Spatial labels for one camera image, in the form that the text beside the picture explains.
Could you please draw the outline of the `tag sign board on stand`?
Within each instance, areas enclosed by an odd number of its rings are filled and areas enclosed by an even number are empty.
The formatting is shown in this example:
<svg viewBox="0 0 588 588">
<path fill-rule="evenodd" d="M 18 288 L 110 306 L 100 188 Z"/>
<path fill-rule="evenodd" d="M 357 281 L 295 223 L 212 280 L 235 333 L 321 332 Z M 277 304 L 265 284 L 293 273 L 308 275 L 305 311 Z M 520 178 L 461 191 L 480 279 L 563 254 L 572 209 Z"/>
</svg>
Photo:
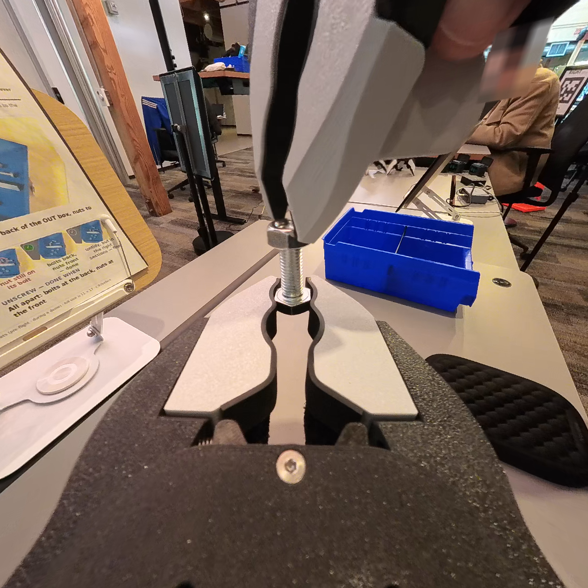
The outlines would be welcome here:
<svg viewBox="0 0 588 588">
<path fill-rule="evenodd" d="M 572 109 L 587 84 L 587 64 L 565 67 L 559 79 L 560 92 L 556 117 L 564 118 Z"/>
</svg>

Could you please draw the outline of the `wooden post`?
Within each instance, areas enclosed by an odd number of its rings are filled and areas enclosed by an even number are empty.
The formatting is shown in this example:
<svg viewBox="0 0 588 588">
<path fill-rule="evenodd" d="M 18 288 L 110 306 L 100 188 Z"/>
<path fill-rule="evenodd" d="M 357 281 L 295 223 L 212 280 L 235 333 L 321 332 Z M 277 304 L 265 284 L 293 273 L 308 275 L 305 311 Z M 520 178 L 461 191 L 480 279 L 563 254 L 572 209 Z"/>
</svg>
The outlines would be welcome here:
<svg viewBox="0 0 588 588">
<path fill-rule="evenodd" d="M 98 76 L 108 92 L 109 110 L 146 208 L 153 217 L 172 212 L 130 89 L 121 56 L 101 1 L 71 1 Z"/>
</svg>

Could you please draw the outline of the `black foam pad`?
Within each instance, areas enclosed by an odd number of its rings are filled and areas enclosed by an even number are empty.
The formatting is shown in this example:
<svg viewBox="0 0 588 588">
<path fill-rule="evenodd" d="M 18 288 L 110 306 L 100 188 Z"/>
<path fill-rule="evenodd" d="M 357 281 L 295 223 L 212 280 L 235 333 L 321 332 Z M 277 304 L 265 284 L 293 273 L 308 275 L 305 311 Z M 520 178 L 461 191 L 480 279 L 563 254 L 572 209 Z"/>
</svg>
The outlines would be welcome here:
<svg viewBox="0 0 588 588">
<path fill-rule="evenodd" d="M 426 362 L 460 397 L 501 461 L 551 483 L 587 487 L 587 426 L 562 395 L 458 356 L 436 354 Z"/>
</svg>

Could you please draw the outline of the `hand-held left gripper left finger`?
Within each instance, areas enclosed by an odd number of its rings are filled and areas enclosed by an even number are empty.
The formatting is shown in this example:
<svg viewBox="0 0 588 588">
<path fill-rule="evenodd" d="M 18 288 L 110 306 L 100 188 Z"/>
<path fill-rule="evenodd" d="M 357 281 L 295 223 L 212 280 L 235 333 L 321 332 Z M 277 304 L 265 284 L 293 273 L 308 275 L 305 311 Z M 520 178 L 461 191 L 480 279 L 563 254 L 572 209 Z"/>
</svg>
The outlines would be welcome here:
<svg viewBox="0 0 588 588">
<path fill-rule="evenodd" d="M 277 284 L 275 276 L 266 277 L 210 313 L 165 415 L 197 417 L 213 426 L 234 420 L 249 443 L 268 443 L 277 397 Z"/>
</svg>

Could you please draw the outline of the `printed instruction sheet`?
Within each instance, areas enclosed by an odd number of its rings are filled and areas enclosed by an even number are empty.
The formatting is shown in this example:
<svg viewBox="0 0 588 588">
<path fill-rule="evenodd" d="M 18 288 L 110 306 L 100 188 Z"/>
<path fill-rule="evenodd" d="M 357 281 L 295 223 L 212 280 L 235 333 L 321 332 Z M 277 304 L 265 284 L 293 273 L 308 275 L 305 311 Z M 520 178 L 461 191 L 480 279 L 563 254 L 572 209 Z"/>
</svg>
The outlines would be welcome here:
<svg viewBox="0 0 588 588">
<path fill-rule="evenodd" d="M 1 343 L 147 267 L 1 52 Z"/>
</svg>

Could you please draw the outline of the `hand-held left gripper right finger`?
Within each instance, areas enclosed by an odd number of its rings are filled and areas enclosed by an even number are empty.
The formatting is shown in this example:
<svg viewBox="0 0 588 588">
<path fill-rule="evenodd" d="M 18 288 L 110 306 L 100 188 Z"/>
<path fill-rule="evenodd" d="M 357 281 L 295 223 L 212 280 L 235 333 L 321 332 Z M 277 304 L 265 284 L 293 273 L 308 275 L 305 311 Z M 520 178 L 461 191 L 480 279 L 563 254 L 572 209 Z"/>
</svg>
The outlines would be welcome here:
<svg viewBox="0 0 588 588">
<path fill-rule="evenodd" d="M 372 314 L 319 276 L 312 294 L 305 378 L 306 444 L 335 444 L 350 423 L 413 422 L 418 409 Z"/>
</svg>

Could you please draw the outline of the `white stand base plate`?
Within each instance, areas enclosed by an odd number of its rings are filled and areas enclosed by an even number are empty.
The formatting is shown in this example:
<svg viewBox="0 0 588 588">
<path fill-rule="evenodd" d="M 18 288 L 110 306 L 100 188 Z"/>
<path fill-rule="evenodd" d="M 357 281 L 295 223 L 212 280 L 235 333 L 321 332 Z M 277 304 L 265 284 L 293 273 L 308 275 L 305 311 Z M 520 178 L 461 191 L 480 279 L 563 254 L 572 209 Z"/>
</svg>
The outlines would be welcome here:
<svg viewBox="0 0 588 588">
<path fill-rule="evenodd" d="M 117 318 L 1 378 L 1 479 L 24 467 L 154 359 L 159 342 Z"/>
</svg>

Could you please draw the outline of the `silver hex bolt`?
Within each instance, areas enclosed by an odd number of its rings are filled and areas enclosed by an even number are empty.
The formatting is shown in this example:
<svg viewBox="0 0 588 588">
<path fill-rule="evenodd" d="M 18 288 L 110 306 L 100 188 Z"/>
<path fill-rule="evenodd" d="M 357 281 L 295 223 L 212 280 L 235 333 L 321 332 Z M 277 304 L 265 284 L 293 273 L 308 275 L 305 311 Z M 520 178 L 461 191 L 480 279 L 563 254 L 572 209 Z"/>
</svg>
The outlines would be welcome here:
<svg viewBox="0 0 588 588">
<path fill-rule="evenodd" d="M 302 248 L 281 249 L 280 284 L 275 290 L 277 310 L 295 316 L 307 312 L 312 299 L 312 289 L 305 285 Z"/>
</svg>

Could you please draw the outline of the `blue jacket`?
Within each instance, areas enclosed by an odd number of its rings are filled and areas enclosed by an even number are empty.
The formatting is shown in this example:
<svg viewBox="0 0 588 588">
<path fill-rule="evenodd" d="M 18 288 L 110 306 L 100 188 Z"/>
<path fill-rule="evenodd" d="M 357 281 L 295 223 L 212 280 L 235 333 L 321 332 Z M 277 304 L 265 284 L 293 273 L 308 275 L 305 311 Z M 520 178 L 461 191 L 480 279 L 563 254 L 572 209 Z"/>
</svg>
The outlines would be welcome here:
<svg viewBox="0 0 588 588">
<path fill-rule="evenodd" d="M 162 161 L 160 157 L 160 148 L 158 145 L 155 129 L 165 128 L 167 133 L 169 133 L 173 139 L 171 120 L 168 113 L 166 100 L 164 98 L 142 96 L 141 106 L 148 144 L 155 163 L 161 166 L 164 162 L 166 162 L 166 160 Z"/>
</svg>

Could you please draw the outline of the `white page holder bar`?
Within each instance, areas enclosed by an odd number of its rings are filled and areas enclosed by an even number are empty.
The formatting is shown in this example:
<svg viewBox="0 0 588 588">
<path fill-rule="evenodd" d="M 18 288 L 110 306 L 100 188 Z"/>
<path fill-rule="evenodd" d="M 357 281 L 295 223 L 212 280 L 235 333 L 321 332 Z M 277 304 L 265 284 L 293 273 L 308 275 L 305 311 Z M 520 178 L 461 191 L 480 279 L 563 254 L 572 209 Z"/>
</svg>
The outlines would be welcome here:
<svg viewBox="0 0 588 588">
<path fill-rule="evenodd" d="M 43 319 L 40 326 L 29 329 L 25 334 L 19 334 L 13 342 L 1 343 L 1 369 L 13 364 L 78 324 L 89 324 L 95 315 L 135 290 L 136 283 L 128 279 L 87 301 L 77 302 L 69 310 L 58 311 L 52 318 Z"/>
</svg>

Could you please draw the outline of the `person's right hand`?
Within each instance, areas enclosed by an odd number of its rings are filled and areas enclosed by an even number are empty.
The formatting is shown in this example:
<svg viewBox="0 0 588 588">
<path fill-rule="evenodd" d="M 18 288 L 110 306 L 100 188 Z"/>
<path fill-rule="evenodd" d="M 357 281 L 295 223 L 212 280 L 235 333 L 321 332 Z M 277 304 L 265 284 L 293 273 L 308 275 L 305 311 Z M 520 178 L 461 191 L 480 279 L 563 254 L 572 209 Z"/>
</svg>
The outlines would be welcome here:
<svg viewBox="0 0 588 588">
<path fill-rule="evenodd" d="M 447 1 L 430 49 L 446 61 L 481 55 L 529 1 Z"/>
</svg>

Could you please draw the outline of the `dark monitor on stand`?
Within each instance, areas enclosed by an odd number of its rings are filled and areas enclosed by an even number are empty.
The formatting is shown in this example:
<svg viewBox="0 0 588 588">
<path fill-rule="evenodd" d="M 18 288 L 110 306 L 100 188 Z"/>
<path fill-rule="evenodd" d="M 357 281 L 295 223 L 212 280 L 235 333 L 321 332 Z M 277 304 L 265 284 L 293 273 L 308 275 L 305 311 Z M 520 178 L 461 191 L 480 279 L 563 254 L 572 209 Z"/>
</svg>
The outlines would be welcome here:
<svg viewBox="0 0 588 588">
<path fill-rule="evenodd" d="M 214 220 L 241 227 L 246 220 L 226 213 L 217 170 L 203 86 L 193 66 L 159 75 L 180 167 L 187 174 L 190 195 L 198 217 L 193 249 L 200 256 L 233 236 L 217 231 Z"/>
</svg>

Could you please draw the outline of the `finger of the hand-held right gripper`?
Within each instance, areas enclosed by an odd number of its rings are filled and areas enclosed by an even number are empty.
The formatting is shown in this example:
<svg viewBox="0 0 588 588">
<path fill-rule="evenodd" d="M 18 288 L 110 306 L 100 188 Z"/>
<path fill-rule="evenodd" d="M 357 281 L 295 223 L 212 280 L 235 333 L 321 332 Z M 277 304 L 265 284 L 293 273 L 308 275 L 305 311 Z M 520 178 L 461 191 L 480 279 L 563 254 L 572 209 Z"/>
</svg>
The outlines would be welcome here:
<svg viewBox="0 0 588 588">
<path fill-rule="evenodd" d="M 268 214 L 279 222 L 288 212 L 283 173 L 317 15 L 318 1 L 249 3 L 254 169 Z"/>
<path fill-rule="evenodd" d="M 383 146 L 425 46 L 375 1 L 320 1 L 283 186 L 298 239 L 320 238 Z"/>
</svg>

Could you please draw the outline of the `silver hex nut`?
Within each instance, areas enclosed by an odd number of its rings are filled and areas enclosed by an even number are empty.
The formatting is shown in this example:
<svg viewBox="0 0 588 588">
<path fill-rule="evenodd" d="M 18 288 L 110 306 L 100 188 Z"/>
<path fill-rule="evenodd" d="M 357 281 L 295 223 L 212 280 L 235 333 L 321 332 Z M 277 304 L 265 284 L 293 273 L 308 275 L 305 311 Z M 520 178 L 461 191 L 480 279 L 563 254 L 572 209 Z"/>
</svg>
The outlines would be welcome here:
<svg viewBox="0 0 588 588">
<path fill-rule="evenodd" d="M 291 219 L 273 220 L 267 229 L 268 245 L 275 249 L 296 249 L 301 244 L 298 241 L 296 229 Z"/>
</svg>

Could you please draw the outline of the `black mesh office chair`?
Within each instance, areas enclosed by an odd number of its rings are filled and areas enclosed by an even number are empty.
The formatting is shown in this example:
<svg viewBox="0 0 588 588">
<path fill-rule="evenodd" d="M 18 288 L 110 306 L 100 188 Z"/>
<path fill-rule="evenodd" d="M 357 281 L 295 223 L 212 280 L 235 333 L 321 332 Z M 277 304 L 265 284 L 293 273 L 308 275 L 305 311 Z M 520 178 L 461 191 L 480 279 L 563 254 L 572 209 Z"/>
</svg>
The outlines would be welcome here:
<svg viewBox="0 0 588 588">
<path fill-rule="evenodd" d="M 550 149 L 536 147 L 504 149 L 503 153 L 523 153 L 528 158 L 522 189 L 518 192 L 497 198 L 500 202 L 507 205 L 503 218 L 506 219 L 515 203 L 544 207 L 551 206 L 563 190 L 565 174 L 570 165 L 576 162 L 580 150 L 586 143 L 587 98 L 584 98 L 574 111 L 562 123 L 556 126 Z M 575 187 L 565 198 L 551 223 L 531 252 L 528 252 L 527 246 L 524 246 L 509 236 L 511 243 L 523 250 L 521 257 L 525 261 L 520 271 L 524 272 L 529 267 L 563 215 L 577 201 L 579 190 L 586 180 L 587 165 L 582 169 Z"/>
</svg>

